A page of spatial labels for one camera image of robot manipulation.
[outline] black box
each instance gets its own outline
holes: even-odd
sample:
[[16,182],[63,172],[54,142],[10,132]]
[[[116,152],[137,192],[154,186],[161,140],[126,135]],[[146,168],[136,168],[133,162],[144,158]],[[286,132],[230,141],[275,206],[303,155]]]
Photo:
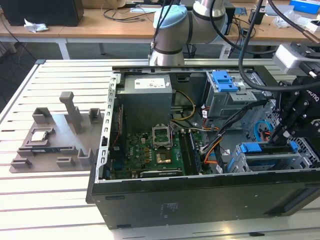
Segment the black box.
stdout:
[[76,27],[84,15],[81,0],[0,0],[11,26],[22,26],[25,19],[48,26]]
[[[249,16],[249,20],[248,20],[249,23],[252,22],[255,13],[256,13],[255,10],[251,10],[250,16]],[[264,11],[260,11],[260,12],[258,13],[258,16],[256,16],[256,19],[255,19],[255,23],[254,23],[254,24],[260,25],[261,22],[262,22],[262,19],[264,18],[264,15],[265,15],[265,12],[264,12]]]

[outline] motherboard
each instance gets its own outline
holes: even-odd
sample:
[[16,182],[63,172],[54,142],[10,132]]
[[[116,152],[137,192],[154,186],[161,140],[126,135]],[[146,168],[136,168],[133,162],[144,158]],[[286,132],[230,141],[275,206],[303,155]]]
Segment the motherboard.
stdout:
[[[192,136],[185,139],[190,143],[190,149],[184,142],[185,135]],[[156,135],[152,132],[129,133],[126,136],[124,159],[111,160],[110,179],[210,174],[210,169],[201,169],[199,150],[203,144],[202,135],[197,131],[170,131],[169,135],[166,131],[158,131]]]

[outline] yellow cable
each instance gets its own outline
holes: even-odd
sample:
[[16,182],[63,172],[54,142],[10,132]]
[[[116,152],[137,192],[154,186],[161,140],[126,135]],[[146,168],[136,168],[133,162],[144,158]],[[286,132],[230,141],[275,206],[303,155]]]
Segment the yellow cable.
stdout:
[[190,101],[190,103],[192,104],[192,112],[191,112],[191,114],[189,116],[185,116],[185,117],[181,117],[181,118],[174,118],[174,119],[171,119],[171,120],[172,121],[184,121],[184,120],[188,120],[188,119],[192,118],[193,115],[196,112],[196,106],[195,106],[194,102],[183,91],[180,91],[180,90],[175,90],[175,91],[178,92],[178,93],[181,93],[183,96],[185,96]]

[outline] power cord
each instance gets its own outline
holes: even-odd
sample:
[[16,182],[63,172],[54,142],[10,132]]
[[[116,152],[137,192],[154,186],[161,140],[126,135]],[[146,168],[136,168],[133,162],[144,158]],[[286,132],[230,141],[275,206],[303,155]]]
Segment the power cord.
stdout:
[[5,105],[7,105],[8,102],[7,102],[7,99],[5,98],[5,95],[2,92],[0,92],[0,96],[3,98]]
[[[185,117],[183,112],[181,112],[180,115],[181,115],[181,118],[184,118],[184,117]],[[186,122],[191,128],[194,127],[189,120],[184,120],[184,122]]]
[[257,122],[254,124],[254,127],[253,127],[253,134],[254,134],[255,140],[256,140],[257,142],[260,142],[260,141],[261,141],[261,137],[259,136],[259,130],[258,130],[258,125],[259,125],[259,124],[265,124],[265,125],[268,127],[269,132],[271,132],[272,129],[273,129],[272,125],[271,125],[269,122],[264,121],[264,120],[257,121]]
[[193,44],[187,43],[186,45],[186,50],[187,52],[182,52],[183,54],[188,54],[188,58],[191,59],[195,56],[196,51],[197,51],[197,47]]
[[[130,12],[130,10],[128,11],[125,11],[125,12],[120,12],[116,9],[107,9],[106,11],[103,12],[103,16],[107,19],[110,19],[110,20],[113,20],[113,21],[116,21],[116,22],[120,22],[120,23],[136,23],[136,22],[143,22],[145,21],[144,18],[139,18],[141,16],[147,16],[149,14],[153,14],[155,13],[154,11],[153,12],[146,12],[144,9],[142,9],[144,11],[143,14],[140,14],[140,15],[136,15],[136,16],[131,16],[131,17],[126,17],[126,18],[115,18],[114,16],[117,14],[117,13],[120,13],[120,14],[125,14],[125,13],[128,13]],[[112,16],[108,16],[106,13],[110,12],[110,11],[114,11],[113,15]]]
[[259,100],[252,103],[247,104],[243,108],[241,108],[239,111],[231,115],[218,129],[218,132],[215,135],[215,139],[207,143],[203,148],[201,149],[203,152],[207,152],[207,149],[211,148],[211,146],[216,143],[227,129],[229,129],[234,123],[239,121],[250,109],[258,107],[258,106],[264,106],[268,100]]
[[[210,20],[211,20],[211,24],[214,28],[214,30],[217,32],[217,34],[224,40],[226,41],[228,44],[230,44],[232,47],[242,51],[243,48],[241,48],[239,45],[234,44],[232,41],[230,41],[228,38],[226,38],[225,35],[223,35],[221,33],[221,31],[219,30],[219,28],[217,27],[217,25],[215,24],[215,20],[214,17],[212,15],[213,9],[214,9],[214,4],[215,4],[215,0],[212,1],[212,4],[210,6],[210,11],[209,11],[209,15],[210,15]],[[264,54],[273,54],[276,52],[276,50],[269,50],[269,51],[245,51],[247,54],[253,54],[253,55],[264,55]]]
[[118,108],[118,134],[112,144],[112,147],[111,147],[112,150],[114,149],[114,146],[120,136],[120,133],[121,133],[121,107],[119,106],[119,108]]
[[[10,52],[8,51],[8,49],[6,48],[6,46],[5,46],[1,41],[0,41],[0,44],[1,44],[2,47],[4,48],[5,53],[10,54]],[[3,50],[1,49],[1,47],[0,47],[0,52],[1,52],[1,55],[2,55],[2,56],[5,56],[5,53],[3,52]],[[10,54],[10,57],[11,57],[12,62],[15,64],[15,61],[14,61],[14,59],[13,59],[13,57],[12,57],[11,54]],[[9,64],[8,68],[10,69],[10,72],[11,72],[12,76],[13,76],[14,78],[17,78],[17,76],[16,76],[15,72],[13,71],[12,67],[10,66],[10,64]]]
[[21,67],[21,65],[20,65],[20,59],[21,59],[21,57],[22,57],[22,54],[24,54],[24,48],[22,49],[22,51],[21,51],[21,53],[20,53],[20,55],[19,55],[19,58],[18,58],[18,66],[19,66],[19,68],[21,69],[21,70],[23,70],[22,69],[22,67]]
[[158,35],[160,27],[161,27],[162,23],[164,22],[166,16],[168,15],[168,13],[169,13],[174,1],[175,0],[171,0],[167,11],[165,12],[163,18],[161,19],[162,13],[163,13],[163,11],[165,9],[165,4],[166,4],[166,1],[163,1],[162,9],[161,9],[160,16],[159,16],[159,20],[158,20],[158,23],[157,23],[157,26],[156,26],[156,29],[155,29],[155,32],[154,32],[154,35],[153,35],[153,38],[152,38],[152,41],[151,41],[151,45],[150,45],[150,54],[152,53],[152,50],[155,48],[156,36]]
[[197,131],[201,131],[201,132],[210,132],[211,130],[205,130],[202,128],[198,128],[198,127],[188,127],[188,126],[184,126],[180,123],[178,123],[177,121],[170,121],[171,123],[173,123],[174,125],[176,125],[177,127],[181,128],[181,129],[191,129],[191,130],[197,130]]
[[185,116],[185,117],[181,117],[181,118],[174,118],[174,119],[171,119],[171,121],[185,121],[185,120],[189,120],[190,118],[192,118],[196,112],[196,105],[194,104],[194,102],[192,101],[192,99],[187,95],[185,94],[183,91],[180,91],[180,90],[175,90],[177,93],[180,93],[182,94],[186,99],[189,100],[189,102],[191,103],[192,105],[192,112],[190,113],[189,116]]
[[[2,22],[2,24],[3,24],[3,26],[4,26],[4,28],[8,31],[8,33],[9,33],[18,43],[21,43],[21,42],[13,35],[13,33],[8,29],[8,27],[6,26],[5,21],[4,21],[4,19],[3,19],[3,15],[4,15],[4,13],[2,12],[1,15],[0,15],[0,19],[1,19],[1,22]],[[23,44],[22,44],[22,47],[27,51],[27,53],[28,53],[34,60],[37,60],[37,59],[35,58],[35,56],[33,56],[32,53],[29,52],[29,50],[28,50]]]
[[[248,24],[248,25],[250,25],[250,23],[247,22],[247,21],[244,21],[244,20],[242,20],[242,19],[240,19],[240,18],[237,18],[237,17],[233,17],[233,19],[234,19],[234,21],[232,21],[232,23],[235,24],[235,25],[237,26],[237,28],[238,28],[238,38],[237,38],[237,40],[236,40],[236,42],[235,42],[235,45],[238,45],[239,40],[241,39],[240,42],[242,42],[242,41],[243,41],[243,38],[246,37],[246,35],[245,35],[244,32],[243,32],[243,28],[241,27],[241,22],[246,23],[246,24]],[[255,28],[253,28],[253,30],[254,30],[254,33],[253,33],[252,36],[250,36],[250,38],[253,38],[253,37],[256,35],[256,33],[257,33],[257,31],[256,31]],[[233,47],[233,48],[231,49],[230,53],[229,53],[229,56],[234,52],[234,50],[235,50],[235,48]]]
[[255,25],[254,22],[258,16],[258,13],[260,11],[262,3],[263,3],[263,0],[259,0],[258,4],[256,6],[256,10],[253,15],[252,22],[250,24],[247,35],[244,39],[242,50],[240,52],[238,65],[239,65],[239,72],[240,72],[242,79],[245,81],[246,84],[248,84],[253,89],[258,89],[258,90],[262,90],[262,91],[270,91],[270,92],[294,92],[294,91],[300,91],[300,90],[306,90],[306,89],[312,89],[315,87],[320,87],[320,81],[310,83],[310,84],[295,85],[295,86],[261,86],[261,85],[253,83],[247,77],[247,75],[245,73],[244,65],[243,65],[244,56],[245,56],[246,48],[247,48],[249,40],[250,40],[251,32],[252,32],[254,25]]
[[4,80],[5,82],[11,83],[13,85],[19,86],[19,83],[16,83],[14,81],[10,81],[10,80],[4,78],[3,76],[0,76],[0,79]]
[[13,57],[14,54],[13,54],[13,53],[10,53],[10,51],[6,48],[6,46],[3,44],[3,42],[0,41],[0,44],[2,45],[2,47],[4,48],[4,50],[10,55],[10,58],[11,58],[12,62],[13,62],[14,64],[17,64],[22,71],[25,71],[25,72],[26,72],[26,71],[29,71],[29,70],[31,69],[31,67],[26,66],[26,65],[20,63],[19,61],[18,61],[18,62],[15,62],[14,57]]
[[224,174],[226,172],[226,168],[225,168],[224,160],[221,157],[222,155],[221,155],[220,149],[222,149],[226,154],[228,153],[220,146],[220,143],[218,143],[217,146],[219,147],[214,148],[214,155],[215,155],[216,163],[220,166],[220,168],[222,169],[222,173]]

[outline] blue plastic latch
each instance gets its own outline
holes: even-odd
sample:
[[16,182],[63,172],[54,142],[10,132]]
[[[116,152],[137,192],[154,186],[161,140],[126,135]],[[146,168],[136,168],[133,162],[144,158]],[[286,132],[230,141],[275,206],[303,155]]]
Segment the blue plastic latch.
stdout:
[[290,141],[290,146],[294,153],[298,152],[298,145],[296,144],[295,141]]
[[243,153],[257,153],[262,152],[261,147],[257,142],[247,142],[240,145],[240,149]]
[[219,92],[236,92],[238,88],[232,82],[232,77],[226,71],[213,71],[212,78]]
[[226,168],[226,172],[228,173],[229,172],[229,170],[230,170],[230,168],[231,168],[231,166],[232,166],[232,164],[235,162],[235,158],[233,157],[232,159],[231,159],[231,161],[229,162],[229,164],[228,164],[228,167]]

